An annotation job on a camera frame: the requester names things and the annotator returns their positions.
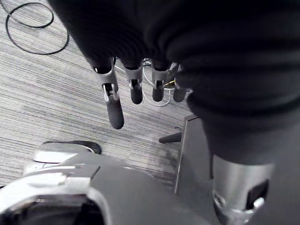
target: robotic finger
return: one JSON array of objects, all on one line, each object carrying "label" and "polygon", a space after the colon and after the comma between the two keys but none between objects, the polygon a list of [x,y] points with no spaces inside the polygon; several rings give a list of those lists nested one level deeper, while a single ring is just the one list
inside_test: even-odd
[{"label": "robotic finger", "polygon": [[166,62],[152,61],[152,98],[160,102],[164,98],[164,85],[169,72],[169,64]]},{"label": "robotic finger", "polygon": [[142,81],[143,81],[143,66],[142,61],[134,66],[123,62],[127,75],[127,82],[130,87],[131,100],[134,104],[140,104],[143,100]]},{"label": "robotic finger", "polygon": [[109,122],[113,128],[121,129],[124,125],[124,116],[118,94],[119,87],[114,71],[114,61],[110,59],[109,67],[93,68],[97,73],[98,84],[101,85],[104,92]]}]

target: floor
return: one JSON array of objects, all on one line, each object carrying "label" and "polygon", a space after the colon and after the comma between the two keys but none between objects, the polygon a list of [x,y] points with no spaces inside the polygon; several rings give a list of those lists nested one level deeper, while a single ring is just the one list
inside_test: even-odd
[{"label": "floor", "polygon": [[[8,10],[25,2],[3,0]],[[8,39],[6,16],[0,8],[0,186],[17,179],[32,153],[49,140],[97,142],[103,154],[125,160],[172,184],[180,144],[159,144],[158,138],[178,132],[175,127],[182,127],[184,118],[191,114],[186,103],[171,101],[157,107],[143,101],[134,105],[125,74],[116,68],[125,125],[115,130],[109,124],[95,74],[72,38],[58,54],[26,53]],[[15,16],[37,25],[49,20],[50,14],[42,7],[30,6]],[[23,27],[12,19],[9,27],[13,39],[32,51],[59,49],[66,38],[57,17],[43,30]],[[151,98],[150,85],[144,82],[143,89]]]}]

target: striped carpet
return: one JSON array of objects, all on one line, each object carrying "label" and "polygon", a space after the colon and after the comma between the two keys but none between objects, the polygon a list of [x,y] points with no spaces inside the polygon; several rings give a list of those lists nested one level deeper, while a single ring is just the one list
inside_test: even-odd
[{"label": "striped carpet", "polygon": [[[26,0],[3,0],[8,10]],[[162,145],[158,138],[178,132],[191,114],[185,102],[152,106],[134,105],[125,74],[116,69],[125,125],[111,128],[105,101],[94,72],[72,37],[67,48],[54,55],[29,54],[16,48],[5,32],[5,11],[0,8],[0,186],[17,179],[32,153],[45,141],[89,140],[103,154],[149,171],[172,184],[179,143]],[[49,20],[42,7],[20,9],[15,16],[38,25]],[[63,45],[66,31],[57,16],[46,29],[30,29],[9,21],[13,39],[32,51],[53,51]],[[151,87],[143,88],[151,98]]]}]

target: black fingertip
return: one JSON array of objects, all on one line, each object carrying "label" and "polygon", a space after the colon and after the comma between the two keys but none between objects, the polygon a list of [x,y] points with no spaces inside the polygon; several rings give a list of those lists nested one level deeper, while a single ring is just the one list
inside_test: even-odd
[{"label": "black fingertip", "polygon": [[143,93],[141,87],[130,89],[131,100],[134,104],[140,104],[143,101]]},{"label": "black fingertip", "polygon": [[173,99],[175,102],[182,102],[186,96],[187,90],[186,89],[175,89],[173,93]]},{"label": "black fingertip", "polygon": [[113,96],[109,96],[106,107],[111,126],[117,130],[121,129],[124,126],[124,116],[120,100],[114,100]]},{"label": "black fingertip", "polygon": [[152,98],[156,102],[160,102],[164,98],[164,88],[153,88]]}]

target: silver metal part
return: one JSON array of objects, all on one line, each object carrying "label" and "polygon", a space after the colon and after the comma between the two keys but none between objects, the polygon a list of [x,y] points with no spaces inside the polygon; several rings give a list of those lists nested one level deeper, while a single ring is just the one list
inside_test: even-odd
[{"label": "silver metal part", "polygon": [[88,191],[90,178],[98,165],[73,165],[70,168],[55,166],[27,174],[7,185],[0,193],[0,213],[7,209],[25,207],[38,195],[78,195]]},{"label": "silver metal part", "polygon": [[154,88],[157,88],[157,81],[162,81],[162,85],[165,84],[165,80],[167,79],[169,70],[158,71],[152,68],[152,83],[154,84]]},{"label": "silver metal part", "polygon": [[113,59],[111,60],[111,70],[108,73],[101,74],[97,68],[94,68],[96,72],[96,77],[98,80],[98,84],[103,87],[103,84],[105,83],[111,83],[114,85],[114,90],[115,92],[118,92],[119,87],[118,87],[118,81],[117,81],[117,76],[114,71],[114,64],[113,64]]},{"label": "silver metal part", "polygon": [[90,148],[79,144],[46,143],[40,146],[32,159],[42,163],[61,163],[85,151],[91,152]]},{"label": "silver metal part", "polygon": [[129,83],[130,89],[133,89],[132,80],[137,80],[138,85],[142,86],[143,81],[143,66],[142,64],[138,69],[127,69],[125,68],[127,82]]},{"label": "silver metal part", "polygon": [[247,207],[248,195],[255,187],[270,180],[273,164],[240,165],[214,156],[213,194],[217,215],[225,225],[243,225],[263,205],[265,196],[258,196],[253,207]]},{"label": "silver metal part", "polygon": [[94,152],[92,149],[69,143],[45,143],[35,151],[32,160],[25,166],[23,175],[57,165],[81,152]]},{"label": "silver metal part", "polygon": [[113,96],[113,99],[118,101],[120,99],[120,96],[119,94],[117,93],[116,89],[115,89],[115,86],[113,83],[110,84],[112,86],[112,90],[108,91],[106,90],[106,86],[103,85],[102,88],[103,88],[103,93],[104,93],[104,100],[106,102],[109,102],[109,97],[108,96]]}]

